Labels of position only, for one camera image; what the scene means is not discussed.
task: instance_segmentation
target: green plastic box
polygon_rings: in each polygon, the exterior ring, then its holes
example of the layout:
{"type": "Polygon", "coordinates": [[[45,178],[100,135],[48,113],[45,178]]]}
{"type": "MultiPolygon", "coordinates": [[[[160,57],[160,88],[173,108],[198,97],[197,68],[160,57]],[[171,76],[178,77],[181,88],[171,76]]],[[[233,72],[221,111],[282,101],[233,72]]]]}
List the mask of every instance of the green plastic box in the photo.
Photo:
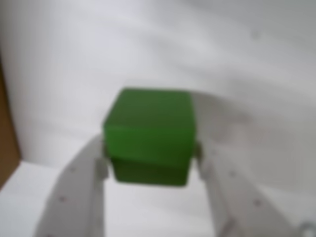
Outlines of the green plastic box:
{"type": "Polygon", "coordinates": [[[124,89],[104,123],[116,179],[131,183],[185,185],[195,133],[183,91],[124,89]]]}

